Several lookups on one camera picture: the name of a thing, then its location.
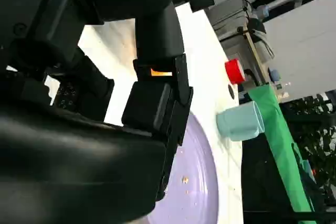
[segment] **blue object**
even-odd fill
[[[281,76],[280,76],[278,70],[276,70],[276,69],[274,69],[274,70],[268,69],[268,75],[269,75],[272,82],[276,82],[276,81],[281,80]]]
[[[304,160],[303,161],[303,169],[306,173],[308,173],[309,177],[316,183],[313,171],[310,167],[309,161],[308,160]]]
[[[256,138],[265,132],[263,118],[256,102],[248,102],[217,115],[217,127],[223,137],[232,141]]]

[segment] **orange light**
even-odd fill
[[[171,73],[171,72],[157,72],[157,71],[151,69],[151,75],[152,76],[172,76],[173,73]]]

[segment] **light blue cup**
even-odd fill
[[[265,132],[263,118],[254,101],[218,114],[217,127],[221,136],[230,137],[232,141],[256,138]]]

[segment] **crumb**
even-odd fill
[[[188,184],[188,182],[189,182],[189,178],[183,176],[183,178],[182,178],[182,183],[184,183],[184,184]]]

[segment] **green cloth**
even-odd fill
[[[300,156],[301,165],[303,160],[289,132],[274,90],[270,85],[265,85],[249,91],[248,94],[260,109],[265,124],[265,135],[293,210],[295,212],[310,212],[311,208],[303,189],[299,168],[292,149],[293,143]],[[316,222],[303,221],[303,223],[313,224]]]

